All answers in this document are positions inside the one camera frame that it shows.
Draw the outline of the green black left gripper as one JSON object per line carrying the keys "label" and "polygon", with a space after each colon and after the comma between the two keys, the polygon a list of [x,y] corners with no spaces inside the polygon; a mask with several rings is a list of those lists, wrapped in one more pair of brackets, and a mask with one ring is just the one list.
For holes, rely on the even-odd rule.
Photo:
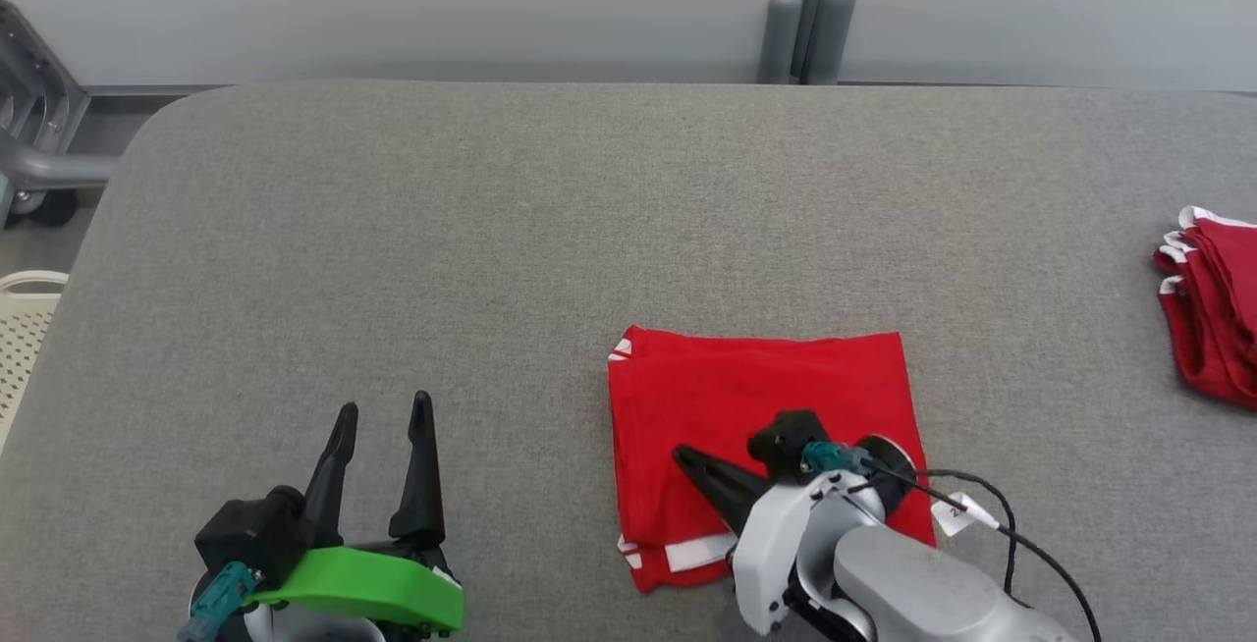
{"label": "green black left gripper", "polygon": [[246,637],[449,637],[463,629],[465,592],[439,548],[446,525],[431,396],[414,393],[403,495],[388,521],[396,541],[341,547],[357,422],[358,406],[342,405],[304,491],[309,547],[331,548],[310,549],[283,584],[251,596]]}

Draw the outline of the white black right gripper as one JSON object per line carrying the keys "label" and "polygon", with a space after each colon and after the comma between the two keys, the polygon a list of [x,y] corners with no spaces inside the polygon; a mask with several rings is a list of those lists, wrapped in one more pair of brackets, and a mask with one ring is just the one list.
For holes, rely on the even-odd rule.
{"label": "white black right gripper", "polygon": [[738,536],[732,555],[740,618],[768,636],[794,606],[871,636],[869,616],[835,594],[837,544],[857,526],[884,526],[886,508],[867,477],[835,469],[807,485],[772,484],[725,459],[678,445],[674,464]]}

